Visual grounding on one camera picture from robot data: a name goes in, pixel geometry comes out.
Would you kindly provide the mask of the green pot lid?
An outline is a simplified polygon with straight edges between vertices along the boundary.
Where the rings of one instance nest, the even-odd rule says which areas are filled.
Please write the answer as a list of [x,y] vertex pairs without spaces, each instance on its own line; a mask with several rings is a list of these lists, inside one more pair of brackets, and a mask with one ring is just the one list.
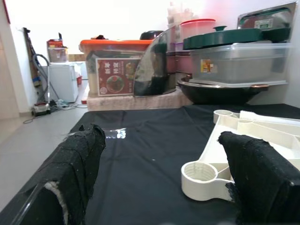
[[258,41],[282,42],[289,38],[290,27],[262,30],[258,28],[221,30],[188,37],[183,40],[183,50],[195,50],[209,47],[250,43]]

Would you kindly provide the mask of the white household appliance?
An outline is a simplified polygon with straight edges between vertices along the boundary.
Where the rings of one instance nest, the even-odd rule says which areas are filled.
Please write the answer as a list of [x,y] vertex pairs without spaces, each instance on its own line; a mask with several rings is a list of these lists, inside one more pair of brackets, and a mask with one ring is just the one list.
[[78,97],[76,67],[74,63],[50,64],[50,83],[54,96],[68,103],[74,103]]

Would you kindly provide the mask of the clear plastic lidded container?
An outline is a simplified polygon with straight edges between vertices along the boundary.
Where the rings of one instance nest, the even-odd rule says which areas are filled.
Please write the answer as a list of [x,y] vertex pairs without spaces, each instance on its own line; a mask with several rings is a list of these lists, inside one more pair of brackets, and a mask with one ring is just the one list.
[[290,43],[237,43],[191,50],[192,81],[225,87],[285,84],[291,48]]

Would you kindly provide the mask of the beige cloth covered bench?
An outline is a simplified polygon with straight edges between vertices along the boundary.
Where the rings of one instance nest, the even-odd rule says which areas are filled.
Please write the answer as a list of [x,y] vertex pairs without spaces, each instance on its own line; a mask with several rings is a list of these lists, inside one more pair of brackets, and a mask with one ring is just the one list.
[[89,111],[170,109],[193,104],[179,88],[172,93],[150,97],[88,97],[86,102]]

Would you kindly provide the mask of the storage box with orange lid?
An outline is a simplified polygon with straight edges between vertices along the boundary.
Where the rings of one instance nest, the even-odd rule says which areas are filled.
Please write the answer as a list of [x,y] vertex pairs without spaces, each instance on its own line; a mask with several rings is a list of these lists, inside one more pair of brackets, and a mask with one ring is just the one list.
[[94,96],[132,95],[137,66],[152,40],[82,40],[89,93]]

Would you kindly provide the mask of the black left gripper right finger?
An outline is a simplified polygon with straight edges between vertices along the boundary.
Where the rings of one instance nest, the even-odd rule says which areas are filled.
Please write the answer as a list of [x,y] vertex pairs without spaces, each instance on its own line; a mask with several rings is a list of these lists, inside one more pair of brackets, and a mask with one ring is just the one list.
[[225,131],[218,142],[249,221],[300,225],[300,170],[263,139]]

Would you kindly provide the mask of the black wok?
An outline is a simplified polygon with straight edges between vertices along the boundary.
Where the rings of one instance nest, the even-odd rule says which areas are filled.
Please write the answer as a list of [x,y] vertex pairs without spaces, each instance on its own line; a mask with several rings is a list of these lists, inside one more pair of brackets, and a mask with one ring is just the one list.
[[255,84],[249,87],[223,87],[190,82],[186,76],[177,80],[183,94],[195,105],[244,105],[255,95],[267,91],[269,85]]

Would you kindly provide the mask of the black round cooking pot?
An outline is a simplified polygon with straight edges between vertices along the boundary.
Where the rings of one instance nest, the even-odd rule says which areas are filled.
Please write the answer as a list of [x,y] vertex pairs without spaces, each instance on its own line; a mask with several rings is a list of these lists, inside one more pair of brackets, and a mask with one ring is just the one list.
[[149,30],[149,31],[143,32],[140,35],[140,40],[153,40],[163,32],[164,32],[163,30]]

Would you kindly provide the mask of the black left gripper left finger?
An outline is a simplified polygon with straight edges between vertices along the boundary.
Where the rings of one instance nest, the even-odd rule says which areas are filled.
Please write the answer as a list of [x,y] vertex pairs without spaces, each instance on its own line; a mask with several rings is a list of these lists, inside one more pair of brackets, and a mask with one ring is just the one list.
[[34,196],[22,225],[85,225],[104,149],[105,133],[96,124],[65,138],[22,188]]

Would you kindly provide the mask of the black tablecloth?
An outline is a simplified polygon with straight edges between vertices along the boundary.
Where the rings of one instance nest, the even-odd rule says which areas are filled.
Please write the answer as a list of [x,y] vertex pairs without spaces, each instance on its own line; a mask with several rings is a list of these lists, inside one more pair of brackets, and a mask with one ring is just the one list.
[[[191,105],[85,113],[71,134],[90,124],[127,129],[125,139],[105,138],[85,225],[295,225],[249,221],[235,184],[226,186],[233,202],[199,202],[182,192],[181,167],[202,154],[217,109]],[[34,198],[22,188],[0,212],[0,225],[22,225],[25,204]]]

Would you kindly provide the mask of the small vacuum cleaner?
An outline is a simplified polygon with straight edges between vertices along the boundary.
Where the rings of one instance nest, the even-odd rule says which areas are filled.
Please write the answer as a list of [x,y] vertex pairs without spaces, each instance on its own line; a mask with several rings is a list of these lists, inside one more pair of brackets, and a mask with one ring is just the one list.
[[31,109],[31,114],[34,117],[42,116],[42,115],[47,115],[51,113],[51,108],[49,103],[37,103],[34,104],[34,106]]

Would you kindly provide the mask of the white plastic table leg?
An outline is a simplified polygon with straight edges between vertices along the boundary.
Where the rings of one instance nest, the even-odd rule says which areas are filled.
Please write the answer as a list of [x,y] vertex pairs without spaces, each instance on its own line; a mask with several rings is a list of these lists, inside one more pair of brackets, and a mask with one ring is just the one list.
[[248,111],[240,111],[240,119],[300,126],[300,120],[298,119],[262,116]]

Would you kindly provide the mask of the clear tape strip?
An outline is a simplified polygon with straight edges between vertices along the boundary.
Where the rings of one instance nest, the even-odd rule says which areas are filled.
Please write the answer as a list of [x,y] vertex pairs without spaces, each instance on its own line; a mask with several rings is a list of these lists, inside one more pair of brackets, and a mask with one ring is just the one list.
[[126,128],[104,129],[106,139],[125,139]]

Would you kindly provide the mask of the white plastic table top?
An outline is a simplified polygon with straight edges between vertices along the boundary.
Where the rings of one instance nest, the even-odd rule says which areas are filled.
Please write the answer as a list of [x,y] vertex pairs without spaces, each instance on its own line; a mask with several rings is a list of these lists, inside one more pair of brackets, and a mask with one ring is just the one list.
[[267,141],[279,154],[300,170],[300,126],[240,119],[240,112],[215,110],[215,124],[199,159],[181,167],[181,189],[197,201],[219,198],[232,201],[227,184],[231,176],[227,156],[218,138],[224,131]]

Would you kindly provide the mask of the pink plastic container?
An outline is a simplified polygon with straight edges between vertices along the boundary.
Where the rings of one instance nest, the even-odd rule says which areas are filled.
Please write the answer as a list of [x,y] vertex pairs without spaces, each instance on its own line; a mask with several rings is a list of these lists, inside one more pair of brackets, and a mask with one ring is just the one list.
[[214,31],[216,20],[215,19],[194,19],[182,22],[180,24],[180,37],[182,39],[211,33]]

